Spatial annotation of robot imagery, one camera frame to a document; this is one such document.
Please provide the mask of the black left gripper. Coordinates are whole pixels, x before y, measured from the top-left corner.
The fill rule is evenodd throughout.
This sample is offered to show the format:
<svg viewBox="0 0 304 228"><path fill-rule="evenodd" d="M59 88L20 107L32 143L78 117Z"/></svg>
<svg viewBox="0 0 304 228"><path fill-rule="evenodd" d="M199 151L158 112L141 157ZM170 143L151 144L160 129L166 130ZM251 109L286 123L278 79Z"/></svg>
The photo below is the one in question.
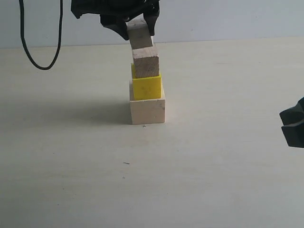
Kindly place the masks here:
<svg viewBox="0 0 304 228"><path fill-rule="evenodd" d="M127 22L143 14L150 36L154 36L160 4L158 0L72 0L71 11L77 19L85 14L96 14L119 17ZM101 20L101 24L124 40L129 40L127 25L123 20Z"/></svg>

